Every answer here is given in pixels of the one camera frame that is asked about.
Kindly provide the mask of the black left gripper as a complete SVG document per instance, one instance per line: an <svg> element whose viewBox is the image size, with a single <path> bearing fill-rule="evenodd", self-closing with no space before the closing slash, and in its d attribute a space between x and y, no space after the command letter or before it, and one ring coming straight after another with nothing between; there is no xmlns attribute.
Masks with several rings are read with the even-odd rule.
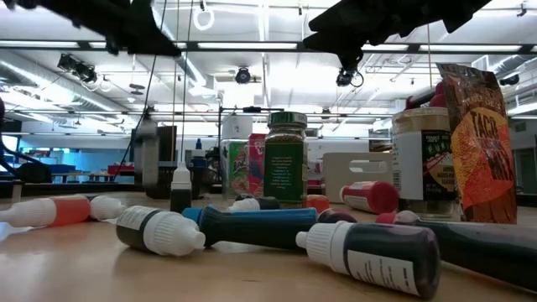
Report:
<svg viewBox="0 0 537 302"><path fill-rule="evenodd" d="M113 55L126 49L135 55L181 54L157 27L152 0L50 0L50 11L69 19L76 28L103 36Z"/></svg>

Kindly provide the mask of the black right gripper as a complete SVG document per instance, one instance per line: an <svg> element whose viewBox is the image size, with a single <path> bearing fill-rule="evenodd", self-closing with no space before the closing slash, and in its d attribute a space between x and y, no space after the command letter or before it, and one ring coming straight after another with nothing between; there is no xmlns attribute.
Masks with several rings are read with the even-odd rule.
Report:
<svg viewBox="0 0 537 302"><path fill-rule="evenodd" d="M441 21L451 34L491 0L341 0L308 25L307 49L341 54L345 69L363 57L362 47L377 46L394 34L410 35L418 27Z"/></svg>

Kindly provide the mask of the green cereal box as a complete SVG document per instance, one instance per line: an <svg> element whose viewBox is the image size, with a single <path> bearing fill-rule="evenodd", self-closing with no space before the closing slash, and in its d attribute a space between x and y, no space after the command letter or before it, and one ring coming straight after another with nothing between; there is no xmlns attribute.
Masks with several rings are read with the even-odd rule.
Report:
<svg viewBox="0 0 537 302"><path fill-rule="evenodd" d="M249 192L249 146L246 140L233 140L228 148L228 189L231 195Z"/></svg>

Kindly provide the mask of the small black dropper bottle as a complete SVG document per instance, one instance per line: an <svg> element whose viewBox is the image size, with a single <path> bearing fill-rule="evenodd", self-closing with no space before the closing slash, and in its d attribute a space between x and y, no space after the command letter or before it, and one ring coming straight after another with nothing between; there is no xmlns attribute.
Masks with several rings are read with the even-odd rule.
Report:
<svg viewBox="0 0 537 302"><path fill-rule="evenodd" d="M179 162L170 183L169 209L173 212L181 213L185 208L191 207L191 201L190 171L187 169L185 162Z"/></svg>
<svg viewBox="0 0 537 302"><path fill-rule="evenodd" d="M191 219L147 206L127 208L117 219L118 239L129 247L181 257L202 249L206 236Z"/></svg>

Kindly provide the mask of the red-cap bottle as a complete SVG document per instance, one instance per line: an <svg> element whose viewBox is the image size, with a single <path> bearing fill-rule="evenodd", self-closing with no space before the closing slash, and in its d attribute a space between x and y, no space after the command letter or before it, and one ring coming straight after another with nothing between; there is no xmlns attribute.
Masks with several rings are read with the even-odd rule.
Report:
<svg viewBox="0 0 537 302"><path fill-rule="evenodd" d="M399 206L399 194L394 186L382 181L362 181L344 185L341 201L359 211L373 214L394 212Z"/></svg>

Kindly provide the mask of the small green dropper bottle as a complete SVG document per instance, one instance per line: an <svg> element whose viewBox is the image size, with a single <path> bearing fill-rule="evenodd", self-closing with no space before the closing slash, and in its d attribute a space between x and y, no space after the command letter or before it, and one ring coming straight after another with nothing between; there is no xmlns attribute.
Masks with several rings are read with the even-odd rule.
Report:
<svg viewBox="0 0 537 302"><path fill-rule="evenodd" d="M279 201L273 197L252 197L242 200L236 200L227 208L228 211L264 211L278 210L280 208Z"/></svg>

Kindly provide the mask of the small orange dropper bottle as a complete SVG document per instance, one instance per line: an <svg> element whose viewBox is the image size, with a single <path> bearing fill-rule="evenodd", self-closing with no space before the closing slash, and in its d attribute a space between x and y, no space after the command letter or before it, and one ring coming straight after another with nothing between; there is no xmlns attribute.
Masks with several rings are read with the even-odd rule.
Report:
<svg viewBox="0 0 537 302"><path fill-rule="evenodd" d="M13 204L0 211L0 222L12 227L59 227L85 221L90 201L83 195L51 196Z"/></svg>

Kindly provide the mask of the blue gel tube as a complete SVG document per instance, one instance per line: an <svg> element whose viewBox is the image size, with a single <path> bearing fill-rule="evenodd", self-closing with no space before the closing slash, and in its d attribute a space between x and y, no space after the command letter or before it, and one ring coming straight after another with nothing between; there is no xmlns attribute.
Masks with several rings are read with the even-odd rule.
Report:
<svg viewBox="0 0 537 302"><path fill-rule="evenodd" d="M219 211L215 206L186 208L182 216L191 219L206 236L206 247L218 242L235 242L261 247L298 250L299 232L317 223L314 208Z"/></svg>

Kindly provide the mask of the white plastic bin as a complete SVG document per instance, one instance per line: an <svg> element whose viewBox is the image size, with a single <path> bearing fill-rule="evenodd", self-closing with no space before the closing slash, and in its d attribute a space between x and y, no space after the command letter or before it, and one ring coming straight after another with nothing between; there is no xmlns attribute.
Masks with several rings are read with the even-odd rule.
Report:
<svg viewBox="0 0 537 302"><path fill-rule="evenodd" d="M391 153L327 153L323 155L325 193L331 203L342 204L340 190L355 182L393 183Z"/></svg>

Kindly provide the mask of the green lid spice jar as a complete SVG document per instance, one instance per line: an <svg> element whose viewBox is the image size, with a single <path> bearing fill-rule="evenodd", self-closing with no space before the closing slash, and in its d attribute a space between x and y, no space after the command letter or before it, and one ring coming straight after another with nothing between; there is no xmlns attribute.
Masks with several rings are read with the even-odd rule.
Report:
<svg viewBox="0 0 537 302"><path fill-rule="evenodd" d="M264 140L263 193L283 208L302 208L307 199L307 116L273 112Z"/></svg>

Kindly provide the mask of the clear plastic bin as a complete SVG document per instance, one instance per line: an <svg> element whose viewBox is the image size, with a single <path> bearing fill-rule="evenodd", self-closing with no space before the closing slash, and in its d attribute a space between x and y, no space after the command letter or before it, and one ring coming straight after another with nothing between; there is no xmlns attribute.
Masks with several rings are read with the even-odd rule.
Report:
<svg viewBox="0 0 537 302"><path fill-rule="evenodd" d="M228 163L229 163L229 159L228 159L228 148L229 148L229 144L231 141L233 140L246 140L248 141L249 140L249 137L247 139L225 139L222 141L222 151L221 151L221 156L222 156L222 183L223 183L223 194L227 197L231 197L232 195L230 194L230 190L228 189Z"/></svg>

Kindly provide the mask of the tan lid seasoning jar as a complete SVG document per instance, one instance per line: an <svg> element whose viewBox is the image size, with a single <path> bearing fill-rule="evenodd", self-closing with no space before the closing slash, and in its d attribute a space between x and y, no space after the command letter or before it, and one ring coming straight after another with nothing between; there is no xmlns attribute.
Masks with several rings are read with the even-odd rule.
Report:
<svg viewBox="0 0 537 302"><path fill-rule="evenodd" d="M393 183L399 210L429 220L456 215L455 171L448 111L422 107L392 118Z"/></svg>

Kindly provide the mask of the taco mix packet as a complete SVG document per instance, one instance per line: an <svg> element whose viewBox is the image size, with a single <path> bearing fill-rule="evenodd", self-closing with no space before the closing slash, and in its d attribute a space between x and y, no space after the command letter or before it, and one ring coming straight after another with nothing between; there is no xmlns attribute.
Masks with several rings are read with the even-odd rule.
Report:
<svg viewBox="0 0 537 302"><path fill-rule="evenodd" d="M451 129L456 185L467 221L515 224L514 157L496 76L438 63Z"/></svg>

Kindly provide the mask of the small purple dropper bottle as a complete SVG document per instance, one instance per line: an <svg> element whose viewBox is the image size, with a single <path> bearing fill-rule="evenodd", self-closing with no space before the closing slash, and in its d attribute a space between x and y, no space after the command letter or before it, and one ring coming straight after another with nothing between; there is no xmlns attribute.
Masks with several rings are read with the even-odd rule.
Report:
<svg viewBox="0 0 537 302"><path fill-rule="evenodd" d="M412 294L435 296L440 250L429 228L377 223L317 223L295 242L310 260L356 280Z"/></svg>

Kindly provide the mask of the red-handled metal grater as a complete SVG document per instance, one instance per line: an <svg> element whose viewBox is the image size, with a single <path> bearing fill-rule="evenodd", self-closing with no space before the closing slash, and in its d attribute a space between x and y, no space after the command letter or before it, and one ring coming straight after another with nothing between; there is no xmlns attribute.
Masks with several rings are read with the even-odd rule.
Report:
<svg viewBox="0 0 537 302"><path fill-rule="evenodd" d="M405 109L415 109L419 107L445 107L444 82L439 82L435 88L430 88L417 96L410 96L406 99Z"/></svg>

